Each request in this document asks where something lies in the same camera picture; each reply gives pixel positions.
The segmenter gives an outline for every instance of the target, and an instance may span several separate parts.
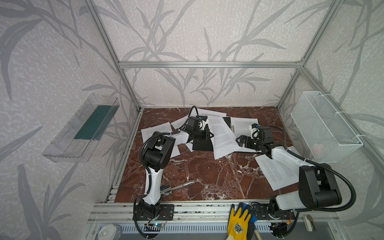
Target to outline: wooden handle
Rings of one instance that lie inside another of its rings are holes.
[[[255,235],[257,237],[257,240],[263,240],[262,237],[260,236],[259,231],[257,229],[255,230]]]

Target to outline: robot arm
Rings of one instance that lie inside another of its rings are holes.
[[[299,176],[298,191],[276,197],[279,209],[313,210],[341,204],[339,187],[334,174],[329,171],[332,168],[328,164],[315,166],[308,163],[306,161],[308,159],[303,161],[304,158],[292,154],[286,146],[274,143],[269,126],[260,127],[253,124],[250,126],[250,131],[251,137],[242,135],[236,139],[240,146],[259,150],[263,154],[271,154],[272,159],[284,164]]]
[[[185,126],[176,132],[154,132],[144,144],[142,164],[146,167],[146,195],[138,204],[139,211],[147,219],[156,218],[160,213],[160,184],[164,168],[167,166],[173,147],[193,140],[210,139],[214,135],[209,131],[206,117],[189,117]]]

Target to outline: wallpaper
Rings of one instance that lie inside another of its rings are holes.
[[[298,61],[331,0],[95,0],[120,61]],[[275,106],[293,69],[125,69],[142,106]]]
[[[132,69],[126,76],[140,105],[275,106],[292,68]]]
[[[0,2],[0,239],[78,239],[137,115],[82,4]],[[90,160],[43,157],[91,93],[121,105]]]
[[[279,113],[293,145],[302,156],[313,159],[310,149],[290,115],[303,91],[314,91],[314,89],[305,77],[300,76],[279,109]],[[354,151],[340,162],[330,163],[330,165],[345,176],[356,191],[355,204],[346,211],[337,212],[349,239],[382,239],[384,234],[383,175],[374,168],[361,149]],[[339,178],[336,180],[343,197],[341,205],[344,205],[349,201],[350,191],[343,181]]]
[[[305,66],[384,157],[384,2],[343,4]]]
[[[94,2],[120,61],[298,61],[331,3]]]
[[[343,4],[306,68],[384,156],[384,1],[356,2]],[[348,162],[342,173],[359,179],[363,196],[360,206],[340,214],[349,237],[382,239],[384,176],[365,156]]]

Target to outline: black folder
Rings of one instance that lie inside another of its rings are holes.
[[[231,118],[230,117],[223,117],[223,119],[224,119],[225,123],[228,125],[228,127],[231,128]],[[194,140],[192,150],[213,152],[214,147],[212,145],[211,139]]]

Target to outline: green mat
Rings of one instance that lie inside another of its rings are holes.
[[[81,127],[81,129],[78,131],[74,139],[95,139],[99,141],[118,108],[119,106],[111,105],[97,106],[87,121],[84,123],[84,125]]]

